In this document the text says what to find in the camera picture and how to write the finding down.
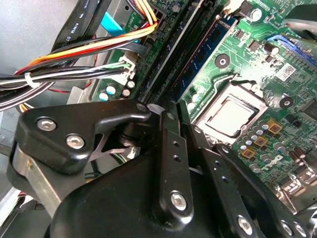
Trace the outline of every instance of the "cpu socket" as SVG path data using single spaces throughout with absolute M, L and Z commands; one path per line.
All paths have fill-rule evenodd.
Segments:
M 251 83 L 231 82 L 211 101 L 195 124 L 218 141 L 233 144 L 268 109 L 263 92 Z

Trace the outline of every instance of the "cable tie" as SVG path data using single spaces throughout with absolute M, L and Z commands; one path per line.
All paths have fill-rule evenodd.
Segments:
M 24 78 L 26 83 L 31 87 L 31 88 L 37 88 L 39 87 L 41 84 L 40 83 L 35 83 L 33 82 L 32 78 L 31 78 L 31 73 L 25 73 L 24 74 Z

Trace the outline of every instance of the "black mechanical arm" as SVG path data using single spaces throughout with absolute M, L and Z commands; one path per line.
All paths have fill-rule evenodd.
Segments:
M 119 100 L 21 116 L 7 176 L 51 215 L 46 237 L 309 237 L 228 146 L 209 146 L 184 102 L 149 108 Z M 141 155 L 85 182 L 89 161 L 130 146 Z

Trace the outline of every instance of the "screw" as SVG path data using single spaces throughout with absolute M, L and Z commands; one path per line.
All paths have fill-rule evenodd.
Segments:
M 290 236 L 293 235 L 293 231 L 292 229 L 287 225 L 287 223 L 285 221 L 281 221 L 282 227 L 283 229 L 286 231 L 287 234 L 289 234 Z
M 295 224 L 295 229 L 303 236 L 303 237 L 306 237 L 306 233 L 304 231 L 304 229 L 297 223 L 297 222 L 294 222 Z
M 197 133 L 199 133 L 199 134 L 202 133 L 202 130 L 201 130 L 199 127 L 197 127 L 197 126 L 195 127 L 195 131 L 196 131 Z
M 79 135 L 70 135 L 66 138 L 66 143 L 70 148 L 79 150 L 84 147 L 85 141 Z
M 247 235 L 252 235 L 253 229 L 252 229 L 250 222 L 248 222 L 247 219 L 245 219 L 243 216 L 238 216 L 238 223 L 239 223 L 239 226 L 241 227 L 241 229 Z
M 147 111 L 147 109 L 146 109 L 146 107 L 145 106 L 143 106 L 142 104 L 137 104 L 137 108 L 140 110 L 140 111 L 143 111 L 143 112 L 146 112 Z
M 51 119 L 40 119 L 37 122 L 38 128 L 44 131 L 52 131 L 56 129 L 56 123 Z
M 227 147 L 222 146 L 222 150 L 223 150 L 224 152 L 226 152 L 227 154 L 229 154 L 229 150 L 228 150 L 228 148 L 227 148 Z
M 171 120 L 175 120 L 175 117 L 172 113 L 168 113 L 167 114 L 168 118 L 170 118 Z
M 173 205 L 177 208 L 177 210 L 184 211 L 186 209 L 187 202 L 182 194 L 180 194 L 178 192 L 174 192 L 170 196 L 170 199 L 171 199 Z

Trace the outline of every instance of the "motherboard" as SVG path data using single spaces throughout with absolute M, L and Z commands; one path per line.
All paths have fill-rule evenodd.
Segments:
M 293 196 L 312 189 L 317 179 L 312 163 L 317 147 L 317 68 L 313 47 L 284 44 L 296 38 L 285 18 L 296 6 L 316 1 L 249 3 L 251 13 L 230 29 L 181 98 L 191 120 L 212 143 L 231 144 L 272 190 L 296 200 Z M 259 117 L 247 125 L 253 115 Z M 312 204 L 315 196 L 308 199 Z
M 140 40 L 147 52 L 133 62 L 133 79 L 102 80 L 94 101 L 184 100 L 210 144 L 231 146 L 291 210 L 314 204 L 317 44 L 294 19 L 317 0 L 149 2 L 159 25 Z M 133 12 L 125 31 L 142 24 Z

